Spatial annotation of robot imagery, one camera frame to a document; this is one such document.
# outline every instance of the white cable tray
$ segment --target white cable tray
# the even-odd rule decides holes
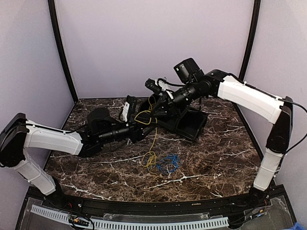
[[[56,222],[69,224],[68,212],[51,210],[36,205],[32,205],[31,212]],[[94,223],[95,230],[207,230],[229,226],[228,217],[193,222],[152,224],[114,222],[94,218],[91,218],[91,220]]]

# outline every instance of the marble surface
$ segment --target marble surface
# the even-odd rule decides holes
[[[89,112],[98,107],[107,107],[117,118],[124,101],[80,100],[65,129],[84,124]],[[66,194],[95,199],[174,202],[247,193],[260,159],[246,129],[230,102],[209,98],[202,103],[208,122],[195,143],[158,128],[153,151],[159,159],[176,154],[182,163],[169,175],[162,175],[156,168],[149,173],[141,166],[154,132],[136,144],[123,141],[106,145],[97,156],[87,159],[54,151],[46,171],[59,180]]]

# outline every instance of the blue cable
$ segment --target blue cable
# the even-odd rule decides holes
[[[165,158],[159,160],[156,164],[158,171],[162,174],[167,175],[173,173],[181,166],[181,161],[179,156],[175,154],[169,154]]]

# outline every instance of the purple wall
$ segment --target purple wall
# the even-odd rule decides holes
[[[307,2],[268,0],[261,2],[259,23],[246,80],[267,92],[290,96],[307,107]],[[243,109],[262,149],[272,125]],[[291,144],[307,132],[307,115],[294,107]],[[307,140],[283,161],[276,182],[284,184],[297,220],[307,227]]]
[[[73,101],[52,31],[47,1],[1,1],[0,130],[18,112],[35,122],[61,127]],[[48,151],[29,151],[41,166]],[[0,229],[15,229],[28,183],[0,169]]]
[[[252,15],[249,0],[56,1],[80,98],[146,96],[148,78],[179,82],[193,57],[205,71],[239,74]]]

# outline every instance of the black vertical pole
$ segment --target black vertical pole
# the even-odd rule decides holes
[[[248,68],[248,62],[250,58],[250,54],[253,48],[253,43],[255,39],[255,34],[256,34],[256,28],[257,28],[257,22],[258,22],[258,17],[259,17],[259,12],[260,12],[260,0],[255,0],[254,1],[254,9],[253,9],[253,15],[251,17],[251,23],[250,23],[250,29],[249,29],[249,34],[248,34],[248,43],[246,45],[245,49],[245,54],[239,74],[240,80],[244,80],[246,70]]]
[[[76,89],[73,85],[71,73],[70,73],[69,68],[68,68],[68,64],[67,64],[67,60],[66,60],[66,56],[65,56],[65,52],[64,52],[64,47],[63,47],[63,43],[62,43],[62,39],[61,39],[61,34],[60,34],[60,31],[59,31],[59,23],[58,23],[56,6],[55,6],[55,3],[54,3],[54,0],[48,0],[48,4],[49,4],[49,12],[50,12],[50,18],[51,18],[53,33],[54,33],[54,37],[55,37],[56,44],[57,44],[57,47],[58,47],[59,58],[61,60],[64,75],[65,75],[69,90],[71,92],[72,99],[76,103],[78,101],[78,96],[77,96],[77,93],[76,93]]]

